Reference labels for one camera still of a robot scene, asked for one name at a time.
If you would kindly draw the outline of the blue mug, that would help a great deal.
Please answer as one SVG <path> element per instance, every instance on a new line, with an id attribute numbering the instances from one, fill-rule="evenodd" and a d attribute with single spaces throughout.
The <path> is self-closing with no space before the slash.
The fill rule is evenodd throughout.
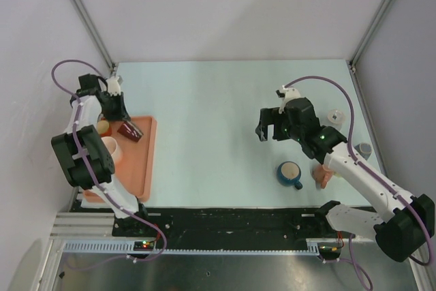
<path id="1" fill-rule="evenodd" d="M 285 187 L 294 187 L 297 190 L 303 188 L 300 182 L 301 169 L 295 162 L 283 162 L 277 168 L 277 180 Z"/>

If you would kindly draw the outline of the orange mug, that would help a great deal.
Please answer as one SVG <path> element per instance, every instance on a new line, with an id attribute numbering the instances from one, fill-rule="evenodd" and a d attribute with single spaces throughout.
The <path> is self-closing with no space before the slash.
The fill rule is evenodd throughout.
<path id="1" fill-rule="evenodd" d="M 96 130 L 101 137 L 112 135 L 111 125 L 107 120 L 98 121 L 96 125 Z"/>

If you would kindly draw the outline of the large pink mug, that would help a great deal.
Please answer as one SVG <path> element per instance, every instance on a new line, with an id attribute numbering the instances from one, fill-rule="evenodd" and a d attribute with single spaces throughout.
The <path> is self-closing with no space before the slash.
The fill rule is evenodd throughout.
<path id="1" fill-rule="evenodd" d="M 123 158 L 123 151 L 117 140 L 111 136 L 104 136 L 102 142 L 110 153 L 113 162 L 119 163 Z"/>

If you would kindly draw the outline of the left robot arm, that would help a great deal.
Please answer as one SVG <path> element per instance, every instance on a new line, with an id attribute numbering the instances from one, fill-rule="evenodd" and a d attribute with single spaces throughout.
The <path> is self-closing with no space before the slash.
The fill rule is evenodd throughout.
<path id="1" fill-rule="evenodd" d="M 96 193 L 114 211 L 117 224 L 135 235 L 151 229 L 151 219 L 139 199 L 115 175 L 115 159 L 97 132 L 99 118 L 131 123 L 117 78 L 95 74 L 79 77 L 80 88 L 71 94 L 72 114 L 62 134 L 51 139 L 52 149 L 67 182 Z"/>

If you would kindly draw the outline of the dark brown mug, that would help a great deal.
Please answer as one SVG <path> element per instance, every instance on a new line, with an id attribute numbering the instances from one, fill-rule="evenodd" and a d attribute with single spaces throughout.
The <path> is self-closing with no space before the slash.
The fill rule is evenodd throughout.
<path id="1" fill-rule="evenodd" d="M 143 132 L 131 121 L 122 122 L 117 132 L 133 142 L 138 142 L 143 137 Z"/>

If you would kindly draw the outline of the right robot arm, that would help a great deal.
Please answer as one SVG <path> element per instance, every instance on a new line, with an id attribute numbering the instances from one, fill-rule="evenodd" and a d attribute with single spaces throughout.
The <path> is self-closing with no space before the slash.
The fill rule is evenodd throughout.
<path id="1" fill-rule="evenodd" d="M 396 262 L 410 258 L 430 242 L 435 233 L 435 203 L 425 194 L 414 196 L 375 171 L 341 132 L 320 124 L 307 98 L 291 99 L 283 108 L 261 109 L 255 129 L 260 141 L 268 139 L 270 126 L 274 140 L 296 141 L 309 159 L 338 173 L 376 210 L 372 217 L 330 201 L 314 221 L 319 235 L 330 237 L 340 230 L 372 239 Z"/>

